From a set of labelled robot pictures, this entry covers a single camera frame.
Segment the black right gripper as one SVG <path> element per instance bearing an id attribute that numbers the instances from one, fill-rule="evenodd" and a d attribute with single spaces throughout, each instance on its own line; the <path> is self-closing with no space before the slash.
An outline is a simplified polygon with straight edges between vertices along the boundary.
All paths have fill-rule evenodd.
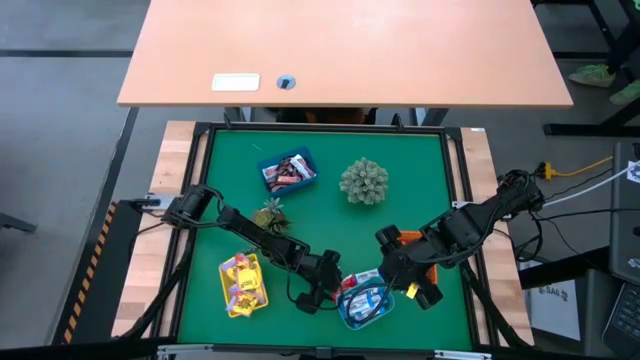
<path id="1" fill-rule="evenodd" d="M 416 283 L 419 287 L 416 296 L 425 298 L 425 310 L 443 299 L 436 285 L 425 278 L 425 272 L 433 266 L 431 260 L 436 257 L 432 245 L 387 243 L 381 246 L 381 252 L 381 275 L 387 283 L 393 282 L 393 289 L 407 291 L 411 283 Z"/>

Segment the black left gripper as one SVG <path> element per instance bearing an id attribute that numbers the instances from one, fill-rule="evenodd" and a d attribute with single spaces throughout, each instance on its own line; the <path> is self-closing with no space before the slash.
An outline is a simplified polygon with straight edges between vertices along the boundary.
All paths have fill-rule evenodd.
<path id="1" fill-rule="evenodd" d="M 325 250 L 322 255 L 304 255 L 299 263 L 299 275 L 310 284 L 310 293 L 300 293 L 295 299 L 296 307 L 305 312 L 317 311 L 323 295 L 331 295 L 341 286 L 342 272 L 339 268 L 341 255 L 334 250 Z"/>

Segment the yellow plastic basket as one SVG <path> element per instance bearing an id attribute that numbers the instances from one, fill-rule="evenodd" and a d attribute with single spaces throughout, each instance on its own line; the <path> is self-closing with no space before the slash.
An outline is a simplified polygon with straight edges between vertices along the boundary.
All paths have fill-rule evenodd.
<path id="1" fill-rule="evenodd" d="M 249 259 L 251 260 L 251 263 L 246 268 L 257 268 L 257 269 L 259 269 L 261 271 L 261 275 L 262 275 L 262 269 L 261 269 L 261 266 L 259 264 L 257 255 L 254 254 L 254 253 L 243 253 L 243 254 L 247 255 L 249 257 Z M 235 274 L 234 277 L 229 277 L 229 276 L 227 276 L 225 273 L 223 273 L 220 270 L 220 265 L 219 265 L 219 268 L 218 268 L 218 272 L 219 272 L 219 277 L 220 277 L 220 281 L 221 281 L 221 285 L 222 285 L 222 289 L 223 289 L 223 295 L 224 295 L 225 304 L 226 304 L 225 310 L 228 313 L 227 308 L 229 307 L 229 304 L 230 304 L 231 301 L 229 301 L 229 296 L 226 293 L 226 288 L 228 286 L 230 286 L 230 285 L 237 284 L 236 275 L 237 275 L 237 271 L 238 270 L 236 271 L 236 274 Z M 252 294 L 252 295 L 257 296 L 260 299 L 260 304 L 256 306 L 256 308 L 253 311 L 253 313 L 256 310 L 262 309 L 262 308 L 266 307 L 269 304 L 268 294 L 267 294 L 267 291 L 266 291 L 266 286 L 264 284 L 263 275 L 262 275 L 262 286 L 257 291 L 248 291 L 248 292 L 244 291 L 244 294 Z"/>

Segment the dark green potted artificial plant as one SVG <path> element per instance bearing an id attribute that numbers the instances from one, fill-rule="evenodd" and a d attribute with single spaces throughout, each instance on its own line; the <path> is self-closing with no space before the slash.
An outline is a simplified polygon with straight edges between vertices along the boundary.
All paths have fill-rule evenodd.
<path id="1" fill-rule="evenodd" d="M 264 257 L 271 257 L 275 249 L 286 252 L 288 245 L 287 231 L 291 222 L 283 212 L 283 204 L 279 198 L 270 198 L 264 206 L 255 210 L 249 222 L 245 224 L 244 236 L 257 248 Z"/>

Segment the white cardboard box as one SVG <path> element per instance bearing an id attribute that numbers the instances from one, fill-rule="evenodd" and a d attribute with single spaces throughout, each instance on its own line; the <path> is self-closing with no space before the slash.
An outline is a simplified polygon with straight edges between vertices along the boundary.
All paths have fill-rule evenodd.
<path id="1" fill-rule="evenodd" d="M 580 341 L 580 324 L 574 280 L 528 289 L 530 324 L 534 329 Z"/>

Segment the pale green bushy artificial plant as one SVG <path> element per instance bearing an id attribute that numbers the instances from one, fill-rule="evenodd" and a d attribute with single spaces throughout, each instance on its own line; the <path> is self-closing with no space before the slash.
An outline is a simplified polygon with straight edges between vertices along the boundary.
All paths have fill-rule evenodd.
<path id="1" fill-rule="evenodd" d="M 341 174 L 339 188 L 349 203 L 375 205 L 385 200 L 388 181 L 386 169 L 362 157 Z"/>

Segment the dark blue plastic bin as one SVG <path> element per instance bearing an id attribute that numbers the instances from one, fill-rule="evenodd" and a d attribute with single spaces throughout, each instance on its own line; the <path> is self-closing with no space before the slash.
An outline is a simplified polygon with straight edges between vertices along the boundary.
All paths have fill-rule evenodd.
<path id="1" fill-rule="evenodd" d="M 277 178 L 274 181 L 267 183 L 265 181 L 264 176 L 263 176 L 262 170 L 264 168 L 272 166 L 272 165 L 277 165 L 278 166 L 278 164 L 280 163 L 280 161 L 282 159 L 284 159 L 285 157 L 292 158 L 296 154 L 300 154 L 302 157 L 305 158 L 307 164 L 311 167 L 312 170 L 315 171 L 316 176 L 314 178 L 310 178 L 310 179 L 307 179 L 307 180 L 303 179 L 303 181 L 301 181 L 299 183 L 289 185 L 289 187 L 287 187 L 285 189 L 282 189 L 282 190 L 280 190 L 278 192 L 275 192 L 275 193 L 271 193 L 270 192 L 270 187 L 274 183 L 276 183 L 276 179 Z M 265 183 L 265 186 L 266 186 L 267 190 L 272 194 L 273 197 L 282 197 L 282 196 L 284 196 L 286 194 L 289 194 L 289 193 L 294 192 L 294 191 L 296 191 L 298 189 L 301 189 L 302 187 L 311 185 L 316 181 L 316 178 L 317 178 L 317 175 L 318 175 L 317 166 L 316 166 L 316 164 L 314 162 L 314 159 L 313 159 L 313 157 L 311 155 L 310 150 L 307 147 L 298 147 L 298 148 L 295 148 L 293 150 L 285 151 L 284 153 L 281 153 L 279 155 L 273 156 L 273 157 L 268 158 L 266 160 L 262 160 L 262 161 L 260 161 L 258 163 L 258 170 L 259 170 L 260 174 L 262 175 L 262 177 L 264 179 L 264 183 Z"/>

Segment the black keyboard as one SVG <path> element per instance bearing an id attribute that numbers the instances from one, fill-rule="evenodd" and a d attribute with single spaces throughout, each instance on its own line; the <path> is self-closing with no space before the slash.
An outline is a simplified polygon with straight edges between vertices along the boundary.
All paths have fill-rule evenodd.
<path id="1" fill-rule="evenodd" d="M 622 285 L 602 340 L 617 356 L 640 360 L 640 286 Z"/>

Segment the grey computer case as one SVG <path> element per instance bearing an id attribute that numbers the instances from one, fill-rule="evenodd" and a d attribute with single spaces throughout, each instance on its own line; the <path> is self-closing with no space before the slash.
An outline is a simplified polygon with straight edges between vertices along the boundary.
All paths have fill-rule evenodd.
<path id="1" fill-rule="evenodd" d="M 609 267 L 640 286 L 640 142 L 617 143 L 613 160 Z"/>

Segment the white rectangular desk plate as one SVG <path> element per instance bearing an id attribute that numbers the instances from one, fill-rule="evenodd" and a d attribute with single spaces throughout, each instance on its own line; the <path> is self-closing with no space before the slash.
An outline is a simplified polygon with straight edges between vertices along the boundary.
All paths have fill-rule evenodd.
<path id="1" fill-rule="evenodd" d="M 211 89 L 216 92 L 255 92 L 260 87 L 258 73 L 217 73 Z"/>

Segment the light wooden desk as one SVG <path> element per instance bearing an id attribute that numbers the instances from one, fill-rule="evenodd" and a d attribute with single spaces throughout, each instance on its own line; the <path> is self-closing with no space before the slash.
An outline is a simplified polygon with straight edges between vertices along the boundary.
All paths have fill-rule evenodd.
<path id="1" fill-rule="evenodd" d="M 216 92 L 217 73 L 258 73 Z M 291 75 L 296 86 L 279 89 Z M 151 0 L 121 106 L 563 109 L 530 0 Z"/>

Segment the person's foot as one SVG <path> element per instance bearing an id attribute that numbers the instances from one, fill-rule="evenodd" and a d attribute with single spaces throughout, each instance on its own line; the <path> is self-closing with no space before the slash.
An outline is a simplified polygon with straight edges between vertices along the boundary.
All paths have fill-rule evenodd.
<path id="1" fill-rule="evenodd" d="M 640 79 L 611 95 L 609 101 L 616 106 L 625 106 L 640 98 Z"/>
<path id="2" fill-rule="evenodd" d="M 605 64 L 585 65 L 569 75 L 569 80 L 586 86 L 608 88 L 616 78 Z"/>

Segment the black furniture foot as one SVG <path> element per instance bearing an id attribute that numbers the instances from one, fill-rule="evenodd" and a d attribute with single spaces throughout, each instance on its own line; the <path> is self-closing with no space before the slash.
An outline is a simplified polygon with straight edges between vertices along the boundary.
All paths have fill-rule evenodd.
<path id="1" fill-rule="evenodd" d="M 15 229 L 25 233 L 34 233 L 37 229 L 37 226 L 35 224 L 31 224 L 29 222 L 0 212 L 0 228 Z"/>

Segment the person's leg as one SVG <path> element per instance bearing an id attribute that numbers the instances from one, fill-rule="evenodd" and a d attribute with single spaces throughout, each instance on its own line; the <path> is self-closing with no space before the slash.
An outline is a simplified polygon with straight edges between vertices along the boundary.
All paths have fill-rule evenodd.
<path id="1" fill-rule="evenodd" d="M 640 25 L 629 22 L 609 51 L 607 73 L 615 75 L 622 65 L 640 47 Z"/>

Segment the black desk frame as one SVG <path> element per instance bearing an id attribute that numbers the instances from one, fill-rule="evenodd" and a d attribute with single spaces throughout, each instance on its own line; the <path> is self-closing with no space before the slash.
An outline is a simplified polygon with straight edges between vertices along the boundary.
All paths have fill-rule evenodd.
<path id="1" fill-rule="evenodd" d="M 628 24 L 640 27 L 640 12 L 633 10 L 630 3 L 616 0 L 626 18 Z M 601 35 L 611 50 L 616 40 L 604 16 L 602 15 L 596 0 L 531 0 L 534 10 L 538 5 L 553 4 L 565 6 L 586 6 L 593 16 Z M 607 56 L 607 52 L 560 52 L 553 51 L 556 60 L 599 60 Z M 623 74 L 629 81 L 635 78 L 631 70 L 623 69 Z M 566 124 L 547 123 L 543 125 L 543 131 L 548 136 L 582 136 L 582 137 L 614 137 L 614 138 L 640 138 L 640 125 L 626 126 L 634 118 L 640 116 L 640 98 L 624 106 L 615 114 L 597 124 Z"/>

